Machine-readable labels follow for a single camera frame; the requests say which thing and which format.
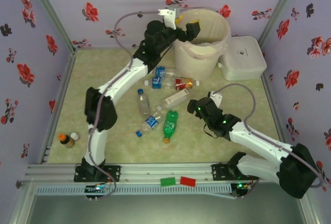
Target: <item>red block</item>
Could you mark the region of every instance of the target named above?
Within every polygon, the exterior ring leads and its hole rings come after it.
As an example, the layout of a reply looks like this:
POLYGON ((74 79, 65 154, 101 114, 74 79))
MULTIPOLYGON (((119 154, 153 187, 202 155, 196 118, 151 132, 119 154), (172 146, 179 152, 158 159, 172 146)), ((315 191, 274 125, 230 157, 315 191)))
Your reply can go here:
POLYGON ((195 179, 182 176, 180 184, 195 187, 195 179))

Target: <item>blue bottle cap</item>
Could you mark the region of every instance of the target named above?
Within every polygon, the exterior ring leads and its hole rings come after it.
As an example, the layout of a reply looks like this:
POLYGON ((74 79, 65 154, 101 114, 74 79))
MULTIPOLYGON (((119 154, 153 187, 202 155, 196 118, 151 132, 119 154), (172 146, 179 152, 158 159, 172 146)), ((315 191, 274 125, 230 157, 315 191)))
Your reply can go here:
POLYGON ((139 138, 143 136, 143 134, 142 134, 140 131, 137 131, 137 132, 136 132, 136 135, 137 135, 139 138))

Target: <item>bottle label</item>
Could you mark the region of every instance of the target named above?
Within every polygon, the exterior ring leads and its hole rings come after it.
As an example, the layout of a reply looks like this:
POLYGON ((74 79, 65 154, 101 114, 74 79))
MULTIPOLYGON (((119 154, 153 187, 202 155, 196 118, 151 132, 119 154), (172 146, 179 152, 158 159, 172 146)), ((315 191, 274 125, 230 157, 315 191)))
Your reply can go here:
POLYGON ((151 127, 151 129, 154 129, 159 125, 159 123, 157 122, 157 120, 153 116, 150 116, 145 121, 151 127))
POLYGON ((176 78, 176 90, 180 91, 185 87, 193 87, 193 80, 191 78, 176 78))
POLYGON ((171 129, 175 129, 175 124, 173 122, 165 122, 163 127, 169 127, 171 129))
POLYGON ((166 98, 165 101, 166 101, 167 104, 170 104, 170 103, 172 103, 174 101, 177 101, 177 100, 179 100, 179 99, 187 96, 188 94, 189 94, 188 90, 187 89, 184 89, 184 90, 179 91, 178 93, 176 93, 176 94, 174 94, 174 95, 166 98))
POLYGON ((164 77, 164 66, 158 66, 155 69, 155 76, 163 78, 164 77))
POLYGON ((152 88, 161 88, 161 78, 154 77, 152 79, 152 88))

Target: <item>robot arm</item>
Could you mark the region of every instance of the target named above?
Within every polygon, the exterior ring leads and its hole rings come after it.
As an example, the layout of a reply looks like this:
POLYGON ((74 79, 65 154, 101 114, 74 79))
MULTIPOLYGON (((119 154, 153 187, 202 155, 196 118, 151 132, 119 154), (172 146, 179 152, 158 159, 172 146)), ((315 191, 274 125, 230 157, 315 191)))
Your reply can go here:
MULTIPOLYGON (((139 48, 133 55, 133 60, 112 80, 94 89, 90 87, 86 92, 85 115, 87 116, 89 130, 93 127, 97 105, 102 93, 112 83, 101 102, 99 122, 97 129, 92 135, 91 156, 93 161, 100 168, 103 168, 105 157, 104 149, 109 129, 115 124, 117 114, 115 105, 121 96, 139 79, 150 73, 161 61, 161 53, 167 49, 175 40, 182 42, 191 41, 200 32, 199 22, 186 24, 186 31, 175 26, 175 19, 178 18, 176 9, 160 10, 159 15, 164 16, 164 23, 151 21, 144 33, 145 39, 141 41, 139 48)), ((84 175, 91 180, 100 179, 101 172, 96 169, 91 161, 89 151, 81 163, 84 175)))
POLYGON ((199 101, 191 100, 187 110, 192 114, 196 111, 196 117, 202 118, 216 136, 248 147, 265 158, 258 159, 242 152, 236 153, 228 162, 228 172, 236 178, 252 175, 267 179, 279 184, 295 198, 302 198, 317 178, 314 172, 287 152, 292 152, 316 169, 308 149, 302 144, 291 146, 273 140, 249 126, 247 130, 238 117, 223 114, 210 97, 199 101))

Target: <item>floral wallpaper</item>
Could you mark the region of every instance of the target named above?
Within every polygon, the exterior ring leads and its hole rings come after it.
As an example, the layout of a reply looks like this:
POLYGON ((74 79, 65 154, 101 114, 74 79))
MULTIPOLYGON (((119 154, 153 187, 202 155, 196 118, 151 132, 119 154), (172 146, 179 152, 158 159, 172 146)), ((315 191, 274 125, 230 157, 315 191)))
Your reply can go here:
POLYGON ((74 47, 116 47, 114 37, 125 46, 136 46, 144 38, 146 25, 161 20, 157 14, 138 14, 115 22, 125 14, 178 7, 183 10, 209 7, 228 20, 233 35, 259 39, 279 0, 49 0, 74 47))
POLYGON ((328 0, 289 0, 262 47, 266 73, 287 142, 307 146, 323 175, 322 188, 308 191, 330 223, 331 197, 331 26, 328 0))
POLYGON ((1 223, 37 163, 69 50, 37 0, 0 0, 1 223))

